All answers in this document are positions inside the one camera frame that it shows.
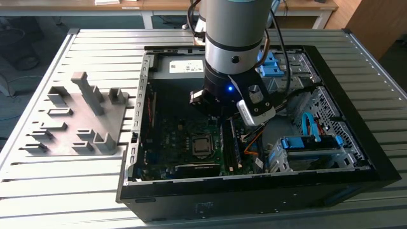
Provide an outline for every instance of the paper on desk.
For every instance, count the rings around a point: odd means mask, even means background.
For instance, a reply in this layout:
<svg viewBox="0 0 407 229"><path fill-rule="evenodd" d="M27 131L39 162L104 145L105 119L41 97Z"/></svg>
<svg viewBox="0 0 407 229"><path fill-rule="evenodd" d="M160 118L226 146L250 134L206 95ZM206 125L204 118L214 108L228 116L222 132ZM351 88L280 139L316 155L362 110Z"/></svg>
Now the paper on desk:
<svg viewBox="0 0 407 229"><path fill-rule="evenodd" d="M95 0L95 5L112 5L112 4L120 4L120 0Z"/></svg>

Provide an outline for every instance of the screw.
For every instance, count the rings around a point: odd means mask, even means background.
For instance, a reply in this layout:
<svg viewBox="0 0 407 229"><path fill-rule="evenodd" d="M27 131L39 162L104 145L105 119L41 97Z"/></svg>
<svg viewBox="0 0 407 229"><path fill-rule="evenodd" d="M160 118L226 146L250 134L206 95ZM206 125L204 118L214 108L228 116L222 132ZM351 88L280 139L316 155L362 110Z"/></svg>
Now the screw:
<svg viewBox="0 0 407 229"><path fill-rule="evenodd" d="M239 56L234 56L234 57L231 58L231 62L232 62L232 63L239 63L239 61L240 61Z"/></svg>

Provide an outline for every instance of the white paper label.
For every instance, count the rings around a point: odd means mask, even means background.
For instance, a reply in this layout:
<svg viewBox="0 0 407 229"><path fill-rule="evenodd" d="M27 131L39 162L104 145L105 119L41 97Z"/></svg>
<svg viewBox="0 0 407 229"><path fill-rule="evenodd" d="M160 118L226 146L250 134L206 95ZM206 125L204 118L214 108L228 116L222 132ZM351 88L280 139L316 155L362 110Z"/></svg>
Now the white paper label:
<svg viewBox="0 0 407 229"><path fill-rule="evenodd" d="M264 163L263 163L263 161L262 161L259 158L256 158L255 163L256 163L256 165L258 165L260 168L263 168Z"/></svg>
<svg viewBox="0 0 407 229"><path fill-rule="evenodd" d="M139 10L140 7L123 6L121 9L123 10Z"/></svg>
<svg viewBox="0 0 407 229"><path fill-rule="evenodd" d="M171 61L169 73L203 73L204 62L201 60Z"/></svg>

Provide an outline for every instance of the desk leg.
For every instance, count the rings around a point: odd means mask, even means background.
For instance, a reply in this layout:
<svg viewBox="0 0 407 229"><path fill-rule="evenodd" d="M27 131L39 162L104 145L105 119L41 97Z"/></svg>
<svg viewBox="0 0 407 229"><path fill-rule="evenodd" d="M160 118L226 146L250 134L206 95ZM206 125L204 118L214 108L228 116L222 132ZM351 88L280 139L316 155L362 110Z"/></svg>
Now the desk leg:
<svg viewBox="0 0 407 229"><path fill-rule="evenodd" d="M144 29L153 29L152 27L152 11L141 11Z"/></svg>
<svg viewBox="0 0 407 229"><path fill-rule="evenodd" d="M324 10L322 11L315 24L312 26L312 29L323 29L326 27L326 23L328 22L330 16L331 16L332 11L331 10Z"/></svg>

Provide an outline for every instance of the slotted aluminum surface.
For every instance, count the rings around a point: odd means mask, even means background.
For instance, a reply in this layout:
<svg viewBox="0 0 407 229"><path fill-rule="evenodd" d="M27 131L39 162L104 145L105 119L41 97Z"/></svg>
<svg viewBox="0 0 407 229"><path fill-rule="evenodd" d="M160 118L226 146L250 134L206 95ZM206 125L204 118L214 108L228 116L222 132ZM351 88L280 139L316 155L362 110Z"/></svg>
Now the slotted aluminum surface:
<svg viewBox="0 0 407 229"><path fill-rule="evenodd" d="M0 228L275 227L376 228L407 225L407 102L402 90L342 31L283 30L286 44L315 45L403 180L335 207L264 215L144 224L115 202L121 155L25 157L17 151L52 81L87 71L91 85L124 88L136 96L143 47L191 45L180 30L80 30L68 35L0 154ZM278 45L271 31L272 45ZM133 108L125 111L120 142L129 138Z"/></svg>

